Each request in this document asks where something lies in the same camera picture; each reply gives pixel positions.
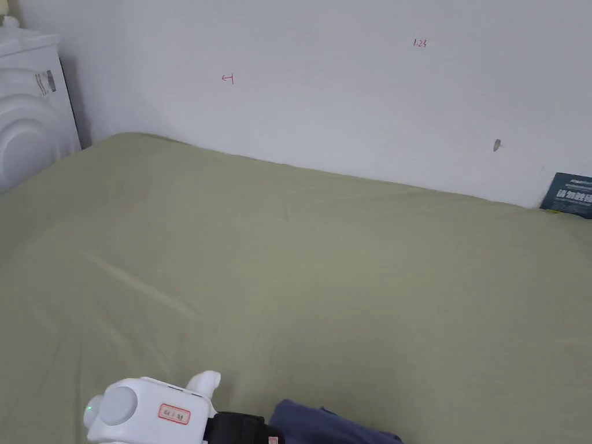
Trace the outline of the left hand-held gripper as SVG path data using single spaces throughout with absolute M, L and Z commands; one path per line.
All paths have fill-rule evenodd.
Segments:
M 90 443 L 283 443 L 261 416 L 218 412 L 221 374 L 195 375 L 186 388 L 142 377 L 110 385 L 84 411 Z

